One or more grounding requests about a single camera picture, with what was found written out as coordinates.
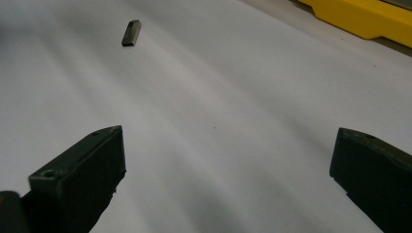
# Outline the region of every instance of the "small metal block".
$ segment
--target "small metal block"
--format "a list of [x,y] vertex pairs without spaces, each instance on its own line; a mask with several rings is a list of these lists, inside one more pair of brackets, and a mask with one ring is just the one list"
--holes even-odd
[[124,47],[133,47],[136,45],[137,37],[139,36],[141,28],[142,23],[140,23],[139,20],[131,20],[127,25],[121,44]]

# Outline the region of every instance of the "screw hole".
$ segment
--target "screw hole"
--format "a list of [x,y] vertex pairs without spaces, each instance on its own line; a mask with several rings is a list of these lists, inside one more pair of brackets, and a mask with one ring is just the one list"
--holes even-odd
[[46,177],[46,178],[55,177],[55,171],[54,170],[45,171],[45,172],[42,173],[42,176]]

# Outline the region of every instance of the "yellow object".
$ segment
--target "yellow object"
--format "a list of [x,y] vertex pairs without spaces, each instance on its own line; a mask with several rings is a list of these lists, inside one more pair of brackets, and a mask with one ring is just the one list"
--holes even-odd
[[412,48],[412,12],[380,0],[299,0],[316,17],[364,39],[386,37]]

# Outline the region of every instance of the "dark rectangular object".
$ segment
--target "dark rectangular object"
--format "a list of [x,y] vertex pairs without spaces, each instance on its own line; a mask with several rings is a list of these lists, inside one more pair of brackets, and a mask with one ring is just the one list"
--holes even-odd
[[20,196],[16,192],[0,192],[0,232],[30,233]]
[[412,11],[412,0],[383,0],[384,2],[391,3],[395,6]]
[[133,47],[136,45],[137,37],[139,36],[140,28],[142,24],[139,20],[132,20],[128,23],[126,32],[124,33],[123,40],[121,44],[124,47]]
[[384,232],[412,232],[410,154],[373,136],[340,128],[330,175]]
[[124,177],[121,126],[95,131],[29,177],[33,232],[89,232]]

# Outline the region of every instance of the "white surface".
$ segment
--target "white surface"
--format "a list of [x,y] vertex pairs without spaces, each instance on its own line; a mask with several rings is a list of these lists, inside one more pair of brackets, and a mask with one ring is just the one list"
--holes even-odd
[[0,188],[121,124],[92,232],[380,232],[328,166],[338,127],[412,152],[412,58],[259,2],[3,0]]

